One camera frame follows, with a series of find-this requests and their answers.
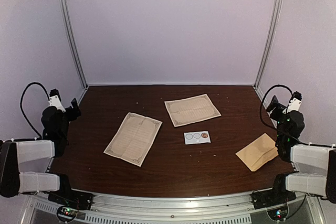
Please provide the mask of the brown kraft envelope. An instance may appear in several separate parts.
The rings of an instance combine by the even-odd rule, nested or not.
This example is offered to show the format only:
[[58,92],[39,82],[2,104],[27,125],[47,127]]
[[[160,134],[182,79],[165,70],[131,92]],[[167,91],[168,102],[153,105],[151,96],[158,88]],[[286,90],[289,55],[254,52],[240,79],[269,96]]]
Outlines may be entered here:
[[251,172],[260,169],[267,162],[278,156],[275,141],[266,133],[255,139],[236,153],[236,156]]

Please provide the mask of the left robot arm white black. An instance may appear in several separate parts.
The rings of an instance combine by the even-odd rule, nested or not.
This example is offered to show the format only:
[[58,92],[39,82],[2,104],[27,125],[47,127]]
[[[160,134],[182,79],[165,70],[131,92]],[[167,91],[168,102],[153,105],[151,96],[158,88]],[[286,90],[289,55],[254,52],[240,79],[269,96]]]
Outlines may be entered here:
[[67,175],[22,171],[20,164],[61,157],[69,144],[69,123],[80,116],[77,99],[74,98],[71,106],[64,108],[55,95],[42,112],[43,139],[1,143],[1,196],[11,198],[19,194],[51,192],[64,205],[75,201],[75,192]]

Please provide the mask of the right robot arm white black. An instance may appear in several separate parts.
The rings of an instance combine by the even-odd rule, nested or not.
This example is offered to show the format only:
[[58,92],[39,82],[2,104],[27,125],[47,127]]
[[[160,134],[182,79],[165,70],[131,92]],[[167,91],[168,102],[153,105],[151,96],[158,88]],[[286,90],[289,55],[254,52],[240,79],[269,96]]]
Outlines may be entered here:
[[302,95],[295,92],[288,105],[274,95],[266,111],[277,122],[275,146],[282,161],[291,163],[296,171],[276,176],[269,199],[279,204],[290,193],[300,192],[320,196],[335,203],[335,145],[303,143],[299,140],[305,128],[299,108]]

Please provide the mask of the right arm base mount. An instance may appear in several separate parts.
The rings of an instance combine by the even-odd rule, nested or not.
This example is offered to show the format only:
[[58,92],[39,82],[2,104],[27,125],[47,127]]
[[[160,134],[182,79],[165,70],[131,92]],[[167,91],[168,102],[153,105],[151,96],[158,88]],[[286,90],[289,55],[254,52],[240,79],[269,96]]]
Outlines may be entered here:
[[254,209],[281,205],[296,199],[296,194],[294,192],[277,195],[273,190],[254,191],[250,196]]

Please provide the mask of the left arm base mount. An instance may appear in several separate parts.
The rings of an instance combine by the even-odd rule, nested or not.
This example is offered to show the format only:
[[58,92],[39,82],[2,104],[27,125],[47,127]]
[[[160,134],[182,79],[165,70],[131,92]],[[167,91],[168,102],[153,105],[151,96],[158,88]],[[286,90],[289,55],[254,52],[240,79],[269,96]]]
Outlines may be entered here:
[[69,195],[59,192],[48,192],[48,200],[59,205],[77,210],[90,210],[93,194],[72,190]]

